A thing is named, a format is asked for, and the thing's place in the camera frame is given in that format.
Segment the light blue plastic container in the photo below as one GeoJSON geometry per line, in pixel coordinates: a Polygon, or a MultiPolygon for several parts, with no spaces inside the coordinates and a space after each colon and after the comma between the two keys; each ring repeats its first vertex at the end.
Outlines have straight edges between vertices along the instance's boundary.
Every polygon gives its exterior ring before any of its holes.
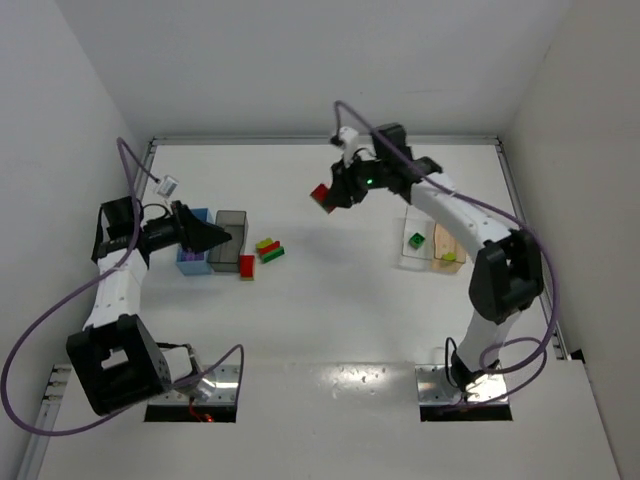
{"type": "MultiPolygon", "coordinates": [[[[201,221],[209,223],[213,221],[211,212],[208,208],[192,209],[192,213],[201,221]]],[[[203,276],[212,274],[212,267],[208,263],[208,251],[203,252],[205,260],[202,262],[180,262],[179,259],[182,251],[192,251],[184,250],[182,247],[177,249],[175,265],[184,276],[203,276]]]]}

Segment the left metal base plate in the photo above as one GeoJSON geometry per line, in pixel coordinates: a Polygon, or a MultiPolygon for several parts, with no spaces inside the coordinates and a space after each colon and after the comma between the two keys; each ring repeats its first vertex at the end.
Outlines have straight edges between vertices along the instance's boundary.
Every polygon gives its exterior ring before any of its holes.
{"type": "Polygon", "coordinates": [[[240,366],[223,364],[194,393],[171,390],[149,400],[146,423],[235,423],[240,366]]]}

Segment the dark green square lego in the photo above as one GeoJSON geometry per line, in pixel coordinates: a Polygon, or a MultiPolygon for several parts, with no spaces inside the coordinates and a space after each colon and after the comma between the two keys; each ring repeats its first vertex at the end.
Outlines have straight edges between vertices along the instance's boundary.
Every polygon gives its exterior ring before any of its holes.
{"type": "Polygon", "coordinates": [[[415,232],[409,237],[408,245],[417,250],[424,244],[424,242],[425,237],[421,233],[415,232]]]}

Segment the red lego brick front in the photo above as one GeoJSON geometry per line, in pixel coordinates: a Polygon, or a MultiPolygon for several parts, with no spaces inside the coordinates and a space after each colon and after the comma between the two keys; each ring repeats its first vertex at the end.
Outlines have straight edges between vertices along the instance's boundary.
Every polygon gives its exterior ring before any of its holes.
{"type": "Polygon", "coordinates": [[[327,214],[331,214],[335,209],[330,196],[330,188],[324,183],[316,186],[310,193],[310,197],[327,214]]]}

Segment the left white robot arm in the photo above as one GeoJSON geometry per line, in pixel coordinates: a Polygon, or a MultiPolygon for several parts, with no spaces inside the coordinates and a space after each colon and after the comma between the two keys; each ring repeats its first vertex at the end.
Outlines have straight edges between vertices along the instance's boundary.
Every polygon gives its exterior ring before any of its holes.
{"type": "Polygon", "coordinates": [[[160,347],[139,317],[150,255],[173,245],[206,253],[232,239],[224,228],[171,203],[142,224],[143,209],[130,196],[105,202],[92,261],[99,268],[94,306],[66,351],[94,413],[106,416],[169,390],[171,374],[160,347]]]}

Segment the red green lego pile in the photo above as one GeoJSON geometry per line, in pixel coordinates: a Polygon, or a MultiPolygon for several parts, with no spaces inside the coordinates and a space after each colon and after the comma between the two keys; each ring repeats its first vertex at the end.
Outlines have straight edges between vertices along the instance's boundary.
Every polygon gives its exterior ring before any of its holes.
{"type": "Polygon", "coordinates": [[[285,249],[280,241],[274,241],[268,237],[256,244],[256,252],[263,264],[279,258],[285,254],[285,249]]]}

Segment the smoky grey plastic container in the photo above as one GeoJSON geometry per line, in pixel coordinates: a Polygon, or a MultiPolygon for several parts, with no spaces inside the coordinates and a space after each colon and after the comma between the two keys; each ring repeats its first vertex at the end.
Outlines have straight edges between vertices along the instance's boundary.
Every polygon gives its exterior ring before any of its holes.
{"type": "Polygon", "coordinates": [[[224,244],[216,246],[208,255],[208,263],[216,273],[238,273],[240,256],[244,254],[248,233],[247,212],[219,210],[216,224],[231,236],[224,244]]]}

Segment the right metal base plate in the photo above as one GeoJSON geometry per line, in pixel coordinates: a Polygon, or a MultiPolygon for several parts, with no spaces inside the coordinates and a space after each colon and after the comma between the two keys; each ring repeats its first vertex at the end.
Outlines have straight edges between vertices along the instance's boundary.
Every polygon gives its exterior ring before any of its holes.
{"type": "Polygon", "coordinates": [[[464,392],[446,379],[443,364],[415,367],[422,422],[512,421],[506,383],[500,375],[483,375],[464,392]]]}

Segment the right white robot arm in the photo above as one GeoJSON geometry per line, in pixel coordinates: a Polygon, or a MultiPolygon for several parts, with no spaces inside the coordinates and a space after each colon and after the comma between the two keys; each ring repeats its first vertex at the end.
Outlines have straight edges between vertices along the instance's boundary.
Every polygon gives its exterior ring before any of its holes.
{"type": "Polygon", "coordinates": [[[473,263],[469,298],[474,308],[467,332],[451,355],[448,381],[465,390],[499,363],[499,352],[515,321],[543,290],[540,249],[522,229],[507,227],[460,199],[442,167],[414,158],[404,128],[392,123],[372,139],[375,155],[363,159],[359,134],[340,127],[330,142],[342,151],[331,167],[332,184],[322,202],[327,210],[348,209],[372,189],[401,196],[431,217],[462,245],[473,263]]]}

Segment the purple round lego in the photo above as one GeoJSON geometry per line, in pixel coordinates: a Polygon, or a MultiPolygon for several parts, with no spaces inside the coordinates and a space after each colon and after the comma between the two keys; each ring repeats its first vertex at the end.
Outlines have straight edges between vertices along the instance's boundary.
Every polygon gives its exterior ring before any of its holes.
{"type": "Polygon", "coordinates": [[[205,260],[205,255],[203,252],[194,253],[194,252],[187,252],[187,251],[182,251],[179,259],[180,262],[202,262],[204,260],[205,260]]]}

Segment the clear plastic container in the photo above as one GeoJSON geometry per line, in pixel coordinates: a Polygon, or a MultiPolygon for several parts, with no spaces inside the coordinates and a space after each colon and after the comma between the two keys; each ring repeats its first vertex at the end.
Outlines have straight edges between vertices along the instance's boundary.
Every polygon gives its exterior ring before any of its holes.
{"type": "Polygon", "coordinates": [[[435,222],[427,214],[414,206],[406,207],[398,260],[400,269],[416,272],[431,269],[434,227],[435,222]]]}

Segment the red lego near grey container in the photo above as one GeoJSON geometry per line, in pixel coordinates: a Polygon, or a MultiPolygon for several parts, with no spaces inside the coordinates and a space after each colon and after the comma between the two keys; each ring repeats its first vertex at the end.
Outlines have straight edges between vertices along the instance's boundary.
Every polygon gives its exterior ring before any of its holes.
{"type": "Polygon", "coordinates": [[[254,255],[241,255],[239,257],[239,275],[242,280],[253,280],[255,269],[256,257],[254,255]]]}

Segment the orange translucent plastic container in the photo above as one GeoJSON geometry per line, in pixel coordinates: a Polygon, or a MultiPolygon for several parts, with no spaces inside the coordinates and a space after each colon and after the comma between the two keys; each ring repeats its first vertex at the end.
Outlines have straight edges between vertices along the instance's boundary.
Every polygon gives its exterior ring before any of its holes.
{"type": "Polygon", "coordinates": [[[435,224],[433,229],[433,247],[431,258],[431,270],[441,274],[456,274],[466,263],[467,253],[458,241],[440,224],[435,224]],[[455,252],[456,262],[445,262],[441,257],[455,252]]]}

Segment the metal base plate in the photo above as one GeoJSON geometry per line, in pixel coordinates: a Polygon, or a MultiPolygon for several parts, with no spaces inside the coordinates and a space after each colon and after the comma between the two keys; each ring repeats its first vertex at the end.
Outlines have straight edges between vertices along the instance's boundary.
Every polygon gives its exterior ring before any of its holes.
{"type": "Polygon", "coordinates": [[[464,392],[446,379],[443,364],[415,367],[422,422],[512,421],[506,383],[500,375],[483,375],[464,392]]]}
{"type": "Polygon", "coordinates": [[[235,423],[240,366],[223,364],[194,393],[171,390],[149,400],[146,423],[235,423]]]}

